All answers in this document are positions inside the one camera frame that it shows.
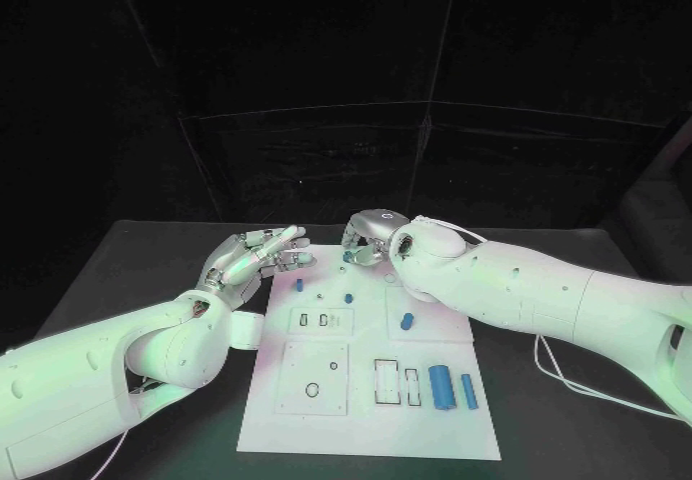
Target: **white board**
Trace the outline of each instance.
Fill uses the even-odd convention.
[[[275,278],[239,451],[501,460],[468,317],[407,295],[390,263],[350,265],[337,245],[308,251],[318,265]],[[452,410],[435,408],[435,365]]]

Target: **blue cylinder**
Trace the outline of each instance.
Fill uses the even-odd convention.
[[[472,376],[468,373],[462,375],[462,383],[465,385],[466,403],[469,405],[469,410],[476,410],[479,408],[479,403],[476,402],[476,392],[474,391]]]
[[[401,329],[409,330],[413,324],[414,324],[414,314],[407,313],[404,315],[404,320],[401,321]]]
[[[452,388],[450,369],[448,365],[436,365],[435,367],[430,367],[429,374],[437,410],[450,410],[452,408],[458,408],[455,390]]]

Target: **cable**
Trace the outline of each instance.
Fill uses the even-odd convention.
[[[541,362],[538,361],[538,340],[541,340],[544,342],[546,350],[548,351],[548,356],[551,357],[553,365],[556,367],[556,371],[559,372],[559,375],[556,375],[553,372],[550,372],[543,367]],[[570,390],[580,393],[582,395],[589,395],[590,397],[600,398],[602,400],[610,400],[612,402],[619,403],[621,405],[625,405],[626,407],[631,407],[631,408],[634,408],[636,410],[641,410],[647,413],[651,413],[652,415],[659,415],[661,417],[684,421],[684,419],[678,415],[675,415],[672,413],[662,412],[659,410],[655,410],[654,408],[644,407],[642,405],[638,405],[636,403],[628,402],[626,400],[622,400],[621,398],[612,397],[610,395],[606,395],[605,393],[599,392],[593,388],[589,388],[585,385],[582,385],[580,383],[569,380],[563,375],[563,371],[560,369],[559,361],[556,360],[556,356],[553,355],[553,350],[551,350],[551,347],[548,345],[548,341],[546,340],[543,335],[537,335],[537,340],[534,342],[534,361],[537,363],[538,369],[550,377],[560,380],[566,384],[567,388],[570,388]]]
[[[104,463],[104,466],[99,469],[99,472],[94,474],[94,476],[91,477],[91,480],[97,480],[97,477],[102,475],[103,471],[106,470],[106,467],[109,466],[109,464],[112,463],[112,460],[113,460],[113,457],[116,456],[116,454],[119,453],[119,450],[120,450],[120,446],[123,445],[123,440],[126,439],[126,435],[128,435],[128,432],[130,430],[126,430],[123,432],[123,436],[120,437],[120,442],[119,444],[116,445],[116,449],[113,450],[113,453],[112,453],[112,456],[109,457],[109,460],[106,461]]]
[[[481,243],[486,243],[486,242],[488,242],[488,239],[484,238],[478,233],[471,232],[466,228],[459,227],[459,226],[455,225],[453,223],[449,223],[449,222],[446,222],[446,221],[443,221],[443,220],[436,220],[435,218],[424,217],[423,215],[419,215],[419,216],[416,217],[416,220],[420,220],[420,221],[423,221],[423,222],[437,223],[437,224],[442,225],[443,227],[452,228],[453,230],[458,230],[459,232],[468,233],[476,240],[481,241]]]

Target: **table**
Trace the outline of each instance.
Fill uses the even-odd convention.
[[[117,222],[38,338],[174,299],[195,287],[205,259],[231,234],[282,226]],[[313,243],[339,243],[344,225],[306,228]],[[603,230],[476,231],[586,267],[636,276]],[[246,310],[264,313],[270,287],[266,280]],[[683,422],[570,391],[534,365],[531,335],[478,321],[472,328],[502,462],[237,452],[257,354],[231,349],[214,382],[130,431],[100,479],[690,478],[692,430]],[[569,378],[665,409],[615,362],[560,340],[551,346]],[[34,478],[90,479],[116,442]]]

